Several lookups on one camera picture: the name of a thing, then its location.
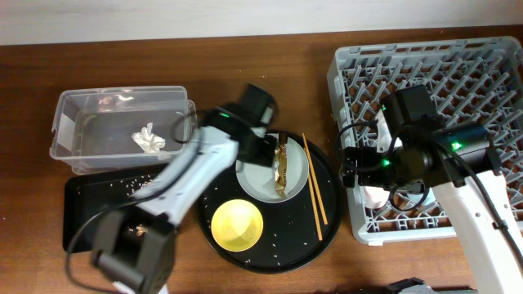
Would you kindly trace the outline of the yellow bowl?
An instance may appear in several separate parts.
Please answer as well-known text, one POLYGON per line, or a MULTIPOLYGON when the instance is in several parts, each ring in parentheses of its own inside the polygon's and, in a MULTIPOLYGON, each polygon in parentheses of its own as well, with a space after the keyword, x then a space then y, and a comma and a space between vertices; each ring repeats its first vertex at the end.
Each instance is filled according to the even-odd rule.
POLYGON ((246 200, 223 203, 213 214, 211 232, 214 241, 230 252, 253 247, 262 236, 263 217, 259 209, 246 200))

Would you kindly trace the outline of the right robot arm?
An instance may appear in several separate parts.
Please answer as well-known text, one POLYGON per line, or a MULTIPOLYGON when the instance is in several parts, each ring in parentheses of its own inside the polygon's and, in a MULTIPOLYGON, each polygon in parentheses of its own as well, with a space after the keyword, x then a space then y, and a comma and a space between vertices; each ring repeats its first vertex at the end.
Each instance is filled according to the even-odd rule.
POLYGON ((480 293, 522 291, 522 235, 507 197, 502 163, 478 122, 448 127, 423 85, 380 102, 375 128, 382 143, 335 154, 350 186, 433 194, 463 247, 480 293))

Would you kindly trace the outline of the white tissue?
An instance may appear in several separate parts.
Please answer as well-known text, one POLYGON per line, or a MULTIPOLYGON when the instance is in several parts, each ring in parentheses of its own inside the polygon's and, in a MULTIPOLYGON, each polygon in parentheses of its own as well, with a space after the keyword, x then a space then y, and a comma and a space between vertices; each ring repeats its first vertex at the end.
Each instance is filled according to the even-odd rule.
POLYGON ((132 134, 133 141, 147 154, 158 153, 166 145, 166 140, 152 132, 153 123, 148 122, 140 132, 132 134))

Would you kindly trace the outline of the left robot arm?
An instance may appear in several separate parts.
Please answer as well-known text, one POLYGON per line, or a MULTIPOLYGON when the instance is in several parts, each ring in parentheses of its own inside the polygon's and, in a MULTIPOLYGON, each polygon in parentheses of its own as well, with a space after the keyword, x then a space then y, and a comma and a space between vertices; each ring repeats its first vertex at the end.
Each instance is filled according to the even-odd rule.
POLYGON ((272 95, 248 85, 238 102, 204 112, 195 138, 129 203, 105 212, 92 242, 92 264, 114 293, 164 291, 175 237, 202 192, 237 161, 269 167, 276 140, 266 129, 277 115, 272 95))

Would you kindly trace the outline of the grey plate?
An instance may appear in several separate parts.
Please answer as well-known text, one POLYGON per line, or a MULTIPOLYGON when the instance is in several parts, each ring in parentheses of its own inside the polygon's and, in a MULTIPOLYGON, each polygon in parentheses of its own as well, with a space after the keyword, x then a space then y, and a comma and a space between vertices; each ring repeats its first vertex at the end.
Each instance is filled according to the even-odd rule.
POLYGON ((287 134, 287 174, 284 195, 275 191, 275 167, 263 167, 236 161, 236 176, 242 189, 252 198, 264 203, 282 203, 298 195, 309 175, 306 152, 297 139, 287 134))

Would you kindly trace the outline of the food scraps with rice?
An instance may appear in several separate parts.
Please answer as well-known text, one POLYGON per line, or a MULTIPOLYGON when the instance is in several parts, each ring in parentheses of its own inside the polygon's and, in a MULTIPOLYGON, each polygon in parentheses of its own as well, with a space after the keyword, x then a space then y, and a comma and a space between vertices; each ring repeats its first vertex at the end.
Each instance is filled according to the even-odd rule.
MULTIPOLYGON (((139 189, 146 187, 155 177, 155 174, 147 174, 143 176, 136 176, 124 183, 125 201, 131 202, 132 195, 139 189)), ((145 227, 145 221, 143 215, 136 209, 136 207, 128 208, 127 212, 129 217, 126 220, 126 233, 130 234, 132 238, 143 238, 148 232, 145 227)))

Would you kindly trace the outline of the pink cup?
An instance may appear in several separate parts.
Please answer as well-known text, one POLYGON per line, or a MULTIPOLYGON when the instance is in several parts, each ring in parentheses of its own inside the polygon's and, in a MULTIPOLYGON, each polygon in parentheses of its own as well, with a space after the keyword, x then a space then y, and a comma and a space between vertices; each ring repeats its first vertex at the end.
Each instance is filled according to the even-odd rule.
MULTIPOLYGON (((391 143, 391 134, 389 132, 384 113, 380 110, 376 116, 378 120, 378 138, 377 138, 377 147, 378 151, 383 153, 386 152, 391 143)), ((389 197, 389 193, 380 187, 374 186, 364 186, 363 187, 364 196, 365 196, 365 206, 370 209, 378 209, 383 207, 389 197)))

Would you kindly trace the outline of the gold snack wrapper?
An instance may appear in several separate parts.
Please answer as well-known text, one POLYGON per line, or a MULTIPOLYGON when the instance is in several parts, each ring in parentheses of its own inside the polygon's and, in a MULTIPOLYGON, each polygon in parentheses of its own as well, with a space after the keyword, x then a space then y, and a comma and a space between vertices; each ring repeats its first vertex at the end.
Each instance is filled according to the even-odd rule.
POLYGON ((287 198, 285 188, 287 185, 287 135, 283 132, 278 134, 278 142, 275 149, 275 192, 281 198, 287 198))

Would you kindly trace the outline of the wooden chopstick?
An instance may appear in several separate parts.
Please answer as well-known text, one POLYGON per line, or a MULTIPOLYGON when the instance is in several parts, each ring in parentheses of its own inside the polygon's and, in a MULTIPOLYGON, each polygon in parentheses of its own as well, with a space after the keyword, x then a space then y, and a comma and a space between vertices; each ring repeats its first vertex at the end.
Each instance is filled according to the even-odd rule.
POLYGON ((312 183, 310 173, 309 173, 307 179, 308 179, 308 185, 309 185, 309 190, 310 190, 311 205, 312 205, 313 215, 314 215, 314 219, 315 219, 315 227, 316 227, 317 236, 318 236, 319 241, 323 241, 323 235, 322 235, 321 226, 320 226, 320 219, 319 219, 318 209, 316 206, 315 195, 314 195, 314 186, 312 183))
POLYGON ((307 143, 305 133, 302 133, 302 139, 303 139, 304 146, 305 146, 306 156, 308 157, 308 162, 309 162, 310 172, 311 172, 311 179, 312 179, 313 187, 315 188, 315 196, 316 196, 318 204, 319 204, 320 214, 322 216, 322 220, 323 220, 324 224, 327 225, 329 222, 328 222, 328 219, 326 216, 326 212, 324 210, 324 203, 323 203, 322 195, 320 192, 320 186, 318 184, 317 177, 315 174, 315 167, 312 162, 311 152, 310 152, 310 149, 309 149, 309 146, 307 143))

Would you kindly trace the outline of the blue cup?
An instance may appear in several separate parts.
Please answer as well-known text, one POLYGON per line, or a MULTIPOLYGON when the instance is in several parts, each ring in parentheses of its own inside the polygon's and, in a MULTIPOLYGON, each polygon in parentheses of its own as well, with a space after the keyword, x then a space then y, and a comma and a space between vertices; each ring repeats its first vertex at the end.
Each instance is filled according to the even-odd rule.
MULTIPOLYGON (((406 194, 405 198, 408 199, 413 205, 419 203, 423 197, 423 194, 406 194)), ((428 205, 434 201, 434 194, 432 193, 432 190, 430 189, 428 192, 428 195, 425 197, 424 201, 422 202, 422 206, 428 205)))

